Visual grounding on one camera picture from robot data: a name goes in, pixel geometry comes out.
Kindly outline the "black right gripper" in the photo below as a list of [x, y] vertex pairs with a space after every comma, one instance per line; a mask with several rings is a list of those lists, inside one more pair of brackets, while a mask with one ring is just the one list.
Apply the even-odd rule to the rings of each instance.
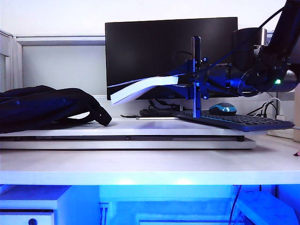
[[209, 64], [208, 59], [201, 56], [201, 45], [201, 38], [193, 36], [192, 59], [158, 75], [179, 76], [192, 74], [192, 86], [189, 83], [171, 82], [165, 84], [164, 87], [170, 89], [172, 95], [174, 95], [170, 98], [191, 98], [193, 96], [193, 117], [202, 116], [201, 100], [209, 99], [211, 91], [234, 95], [230, 87], [232, 64], [221, 63], [221, 59]]

